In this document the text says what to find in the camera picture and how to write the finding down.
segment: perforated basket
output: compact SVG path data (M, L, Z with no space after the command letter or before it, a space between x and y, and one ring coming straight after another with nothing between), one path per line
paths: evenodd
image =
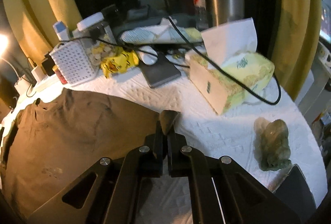
M99 71L99 67L91 64L79 40L60 44L49 55L72 87L94 79Z

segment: textured tablecloth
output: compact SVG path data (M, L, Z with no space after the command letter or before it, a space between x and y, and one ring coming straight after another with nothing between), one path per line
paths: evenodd
M38 97L43 102L52 101L61 94L62 88L62 84L57 82L33 98L23 100L15 112L5 118L4 125L9 126L18 111ZM189 145L214 158L232 157L270 190L279 183L284 171L263 172L259 169L254 122L259 117L269 121L282 119L289 128L290 159L300 166L317 206L327 193L326 173L317 142L301 112L283 89L281 101L276 106L255 100L254 104L245 103L224 115L216 115L183 72L181 78L156 89L148 87L139 69L112 79L99 75L95 80L73 89L122 97L157 112L166 109L180 111L175 130L186 136ZM264 95L274 101L277 93L276 82L272 80ZM192 223L188 180L172 179L168 175L153 179L153 191L140 210L136 223Z

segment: curtain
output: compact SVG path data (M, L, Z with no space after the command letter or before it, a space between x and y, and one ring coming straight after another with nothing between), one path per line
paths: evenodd
M74 0L3 0L6 14L23 52L38 65L59 42L53 24L70 30L82 20Z
M271 60L275 74L295 100L314 59L322 0L281 0L280 23Z

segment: white jar lid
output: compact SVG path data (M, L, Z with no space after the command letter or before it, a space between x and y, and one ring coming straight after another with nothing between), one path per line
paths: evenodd
M94 24L99 23L99 22L103 21L104 19L105 18L101 12L95 13L95 14L89 16L88 18L85 18L81 22L78 22L77 29L79 31L84 31L87 28L89 28L90 26L93 26Z

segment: metal screw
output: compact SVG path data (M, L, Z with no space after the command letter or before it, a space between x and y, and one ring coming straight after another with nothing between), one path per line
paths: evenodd
M139 148L139 151L141 153L147 153L149 151L149 147L148 146L142 146Z
M228 156L224 156L221 158L221 162L223 162L224 164L230 164L232 161L232 159Z
M100 160L100 164L103 165L103 166L107 166L110 164L110 159L109 158L102 158Z
M183 146L183 147L182 147L182 151L183 151L184 153L189 153L189 152L192 151L192 148L191 148L190 146Z

